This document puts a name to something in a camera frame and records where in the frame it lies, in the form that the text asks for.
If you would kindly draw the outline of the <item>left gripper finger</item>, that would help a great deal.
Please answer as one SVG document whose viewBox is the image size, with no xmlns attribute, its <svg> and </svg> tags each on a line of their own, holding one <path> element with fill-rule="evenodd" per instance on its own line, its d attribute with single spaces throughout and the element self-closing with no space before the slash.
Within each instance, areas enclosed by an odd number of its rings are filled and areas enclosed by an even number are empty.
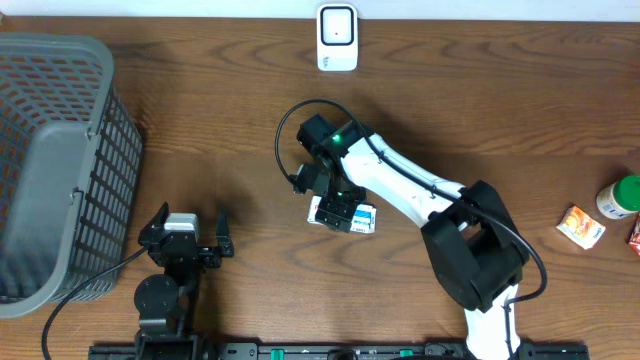
<svg viewBox="0 0 640 360">
<path fill-rule="evenodd" d="M 164 223 L 169 215 L 169 205 L 164 202 L 152 219 L 142 228 L 140 238 L 153 238 L 164 229 Z"/>
<path fill-rule="evenodd" d="M 234 255 L 234 244 L 231 238 L 226 211 L 222 210 L 219 213 L 218 222 L 216 226 L 216 241 L 222 256 Z"/>
</svg>

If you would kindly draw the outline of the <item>small orange box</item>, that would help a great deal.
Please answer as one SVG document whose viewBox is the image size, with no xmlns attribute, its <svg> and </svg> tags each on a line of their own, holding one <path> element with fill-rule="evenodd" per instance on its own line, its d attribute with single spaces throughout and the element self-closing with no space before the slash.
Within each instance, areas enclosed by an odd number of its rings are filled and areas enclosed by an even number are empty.
<svg viewBox="0 0 640 360">
<path fill-rule="evenodd" d="M 556 228 L 584 250 L 591 249 L 604 235 L 606 227 L 577 206 L 570 207 Z"/>
</svg>

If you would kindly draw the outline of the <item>green lidded jar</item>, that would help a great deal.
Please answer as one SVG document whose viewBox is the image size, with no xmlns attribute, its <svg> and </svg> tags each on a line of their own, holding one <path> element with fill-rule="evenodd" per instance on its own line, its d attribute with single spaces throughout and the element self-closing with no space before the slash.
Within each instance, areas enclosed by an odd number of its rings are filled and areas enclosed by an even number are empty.
<svg viewBox="0 0 640 360">
<path fill-rule="evenodd" d="M 609 219 L 622 219 L 639 212 L 639 176 L 629 175 L 602 189 L 596 206 Z"/>
</svg>

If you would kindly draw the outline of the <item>orange Top candy bar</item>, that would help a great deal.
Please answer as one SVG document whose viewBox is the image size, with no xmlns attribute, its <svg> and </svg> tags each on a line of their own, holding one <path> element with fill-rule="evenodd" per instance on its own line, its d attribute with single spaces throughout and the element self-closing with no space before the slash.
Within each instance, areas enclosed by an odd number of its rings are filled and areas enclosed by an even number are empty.
<svg viewBox="0 0 640 360">
<path fill-rule="evenodd" d="M 637 255 L 640 255 L 640 215 L 636 218 L 627 244 Z"/>
</svg>

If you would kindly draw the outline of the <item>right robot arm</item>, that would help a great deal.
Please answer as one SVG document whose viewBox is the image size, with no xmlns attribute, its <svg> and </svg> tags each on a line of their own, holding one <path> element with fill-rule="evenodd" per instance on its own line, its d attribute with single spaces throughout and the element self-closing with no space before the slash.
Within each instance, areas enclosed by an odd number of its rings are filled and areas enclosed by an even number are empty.
<svg viewBox="0 0 640 360">
<path fill-rule="evenodd" d="M 440 178 L 351 122 L 321 115 L 305 121 L 298 142 L 312 156 L 292 180 L 313 191 L 309 220 L 340 232 L 370 233 L 373 192 L 419 227 L 434 274 L 465 312 L 466 345 L 478 359 L 510 359 L 521 345 L 512 310 L 532 252 L 489 184 L 471 187 Z"/>
</svg>

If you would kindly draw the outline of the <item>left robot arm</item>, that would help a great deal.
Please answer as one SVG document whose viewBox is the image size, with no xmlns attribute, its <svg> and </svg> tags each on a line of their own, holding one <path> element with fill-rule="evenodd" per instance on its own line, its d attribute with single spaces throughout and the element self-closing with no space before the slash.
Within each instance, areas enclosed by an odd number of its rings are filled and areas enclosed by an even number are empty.
<svg viewBox="0 0 640 360">
<path fill-rule="evenodd" d="M 145 278 L 136 288 L 134 304 L 139 312 L 135 357 L 141 360 L 208 360 L 218 350 L 206 336 L 193 330 L 201 275 L 221 266 L 234 256 L 224 211 L 216 225 L 216 244 L 200 246 L 198 217 L 192 213 L 172 213 L 163 203 L 140 231 L 138 243 L 161 274 Z"/>
</svg>

